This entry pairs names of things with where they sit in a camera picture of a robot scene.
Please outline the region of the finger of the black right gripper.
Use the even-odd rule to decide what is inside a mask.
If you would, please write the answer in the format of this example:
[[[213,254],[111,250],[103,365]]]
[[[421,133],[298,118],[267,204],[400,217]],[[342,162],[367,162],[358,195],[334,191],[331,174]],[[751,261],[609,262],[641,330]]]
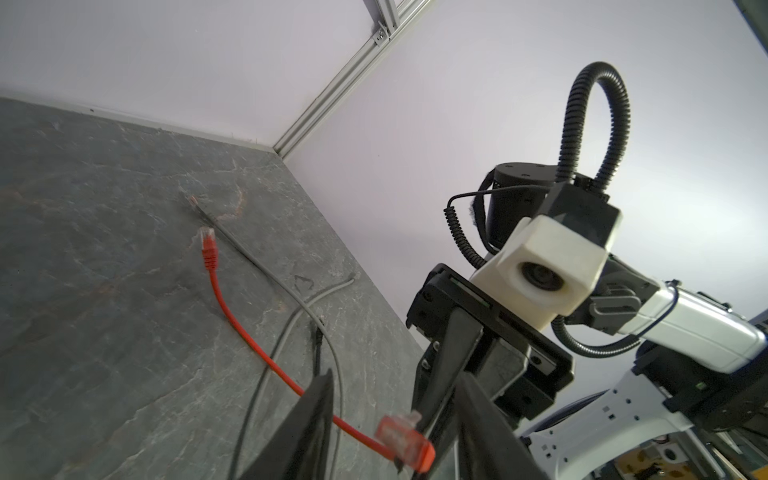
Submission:
[[[444,339],[439,341],[440,348],[430,363],[430,378],[424,394],[415,403],[415,410],[421,414],[417,430],[431,442],[435,460],[427,472],[415,474],[413,479],[430,479],[454,442],[455,383],[473,356],[482,334],[482,325],[465,310],[456,308],[451,312]]]
[[[527,370],[530,345],[494,339],[475,373],[476,380],[489,399],[497,399]]]

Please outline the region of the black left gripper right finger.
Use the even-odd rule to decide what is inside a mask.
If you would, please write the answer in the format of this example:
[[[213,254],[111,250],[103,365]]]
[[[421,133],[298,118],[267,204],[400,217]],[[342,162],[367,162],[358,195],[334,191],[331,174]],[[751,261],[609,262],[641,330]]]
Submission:
[[[454,405],[460,479],[547,479],[471,374],[458,376]]]

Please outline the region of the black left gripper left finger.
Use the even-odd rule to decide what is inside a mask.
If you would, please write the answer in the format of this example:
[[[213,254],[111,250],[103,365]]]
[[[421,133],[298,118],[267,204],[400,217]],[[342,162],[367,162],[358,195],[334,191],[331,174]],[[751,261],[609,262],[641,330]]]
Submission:
[[[325,479],[334,405],[331,370],[316,376],[240,479]]]

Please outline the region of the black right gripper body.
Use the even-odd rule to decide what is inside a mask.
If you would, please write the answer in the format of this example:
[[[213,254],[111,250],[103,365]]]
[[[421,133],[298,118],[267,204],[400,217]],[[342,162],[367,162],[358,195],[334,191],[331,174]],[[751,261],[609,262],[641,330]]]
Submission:
[[[449,318],[456,310],[468,314],[482,328],[465,364],[478,381],[488,378],[495,347],[513,347],[524,356],[522,375],[502,392],[489,395],[513,427],[553,406],[558,393],[573,382],[574,359],[570,354],[448,265],[439,264],[428,274],[406,317],[406,326],[416,328],[430,341],[417,367],[411,403],[414,410],[423,410],[427,390],[437,377],[437,360],[449,351]]]

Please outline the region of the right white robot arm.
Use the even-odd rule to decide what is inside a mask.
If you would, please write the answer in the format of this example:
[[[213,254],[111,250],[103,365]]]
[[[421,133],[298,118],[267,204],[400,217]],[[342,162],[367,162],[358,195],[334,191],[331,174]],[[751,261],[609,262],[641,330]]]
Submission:
[[[503,163],[456,209],[473,273],[436,266],[406,323],[430,345],[396,461],[426,479],[450,450],[466,479],[584,479],[646,441],[750,421],[767,401],[767,327],[618,259],[608,186],[631,110],[618,71],[585,66],[554,165]]]

